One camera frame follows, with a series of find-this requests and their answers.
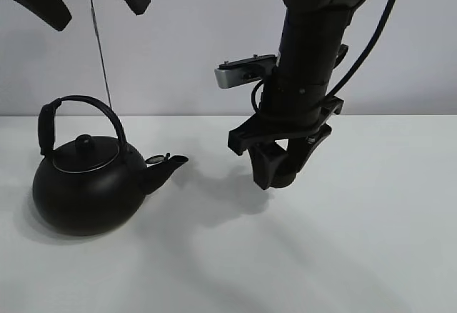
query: kettle handle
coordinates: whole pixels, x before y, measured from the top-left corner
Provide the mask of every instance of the kettle handle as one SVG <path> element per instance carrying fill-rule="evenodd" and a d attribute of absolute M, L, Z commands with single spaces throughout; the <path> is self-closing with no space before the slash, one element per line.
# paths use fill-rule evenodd
<path fill-rule="evenodd" d="M 50 104 L 44 105 L 41 109 L 38 118 L 38 140 L 41 148 L 41 154 L 43 156 L 46 157 L 52 154 L 54 151 L 54 144 L 56 142 L 56 110 L 62 105 L 63 101 L 84 102 L 96 107 L 98 110 L 103 112 L 103 114 L 108 117 L 109 121 L 113 124 L 114 129 L 116 130 L 117 138 L 119 140 L 119 151 L 121 155 L 125 155 L 125 153 L 128 151 L 126 134 L 124 128 L 122 127 L 121 120 L 119 120 L 116 113 L 114 113 L 114 111 L 105 103 L 91 96 L 71 95 L 58 98 L 52 101 Z"/>

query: white tabletop surface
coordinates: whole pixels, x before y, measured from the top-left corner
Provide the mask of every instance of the white tabletop surface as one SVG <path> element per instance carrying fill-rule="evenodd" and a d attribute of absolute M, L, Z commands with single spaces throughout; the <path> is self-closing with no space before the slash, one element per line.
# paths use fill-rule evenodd
<path fill-rule="evenodd" d="M 1 313 L 457 312 L 457 117 L 335 117 L 296 183 L 261 191 L 226 147 L 242 117 L 124 118 L 191 162 L 115 232 L 36 218 L 36 118 L 0 118 Z M 58 143 L 113 134 L 58 118 Z"/>

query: kettle spout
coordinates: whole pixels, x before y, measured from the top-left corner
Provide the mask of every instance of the kettle spout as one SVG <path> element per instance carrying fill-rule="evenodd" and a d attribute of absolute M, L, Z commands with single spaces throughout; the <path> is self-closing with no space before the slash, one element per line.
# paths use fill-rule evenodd
<path fill-rule="evenodd" d="M 144 169 L 141 173 L 140 187 L 145 195 L 154 193 L 169 180 L 171 175 L 185 163 L 189 158 L 185 156 L 173 156 L 166 161 Z"/>

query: black kettle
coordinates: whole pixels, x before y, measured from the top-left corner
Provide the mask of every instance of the black kettle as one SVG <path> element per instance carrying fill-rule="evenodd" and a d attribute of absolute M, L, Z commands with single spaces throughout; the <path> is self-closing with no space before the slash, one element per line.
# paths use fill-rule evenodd
<path fill-rule="evenodd" d="M 117 139 L 82 135 L 54 150 L 56 110 L 63 101 L 95 106 L 114 125 Z M 189 160 L 167 154 L 145 161 L 127 143 L 117 115 L 90 96 L 66 96 L 45 105 L 38 131 L 44 159 L 34 178 L 34 203 L 46 222 L 74 236 L 102 234 L 123 224 L 146 195 L 164 185 Z"/>

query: lid knob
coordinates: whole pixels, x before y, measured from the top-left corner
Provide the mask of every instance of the lid knob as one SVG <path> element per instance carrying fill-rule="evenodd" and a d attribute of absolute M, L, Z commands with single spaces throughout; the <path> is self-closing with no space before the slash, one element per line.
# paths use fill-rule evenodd
<path fill-rule="evenodd" d="M 74 141 L 76 152 L 86 154 L 95 149 L 94 139 L 88 134 L 83 134 Z"/>

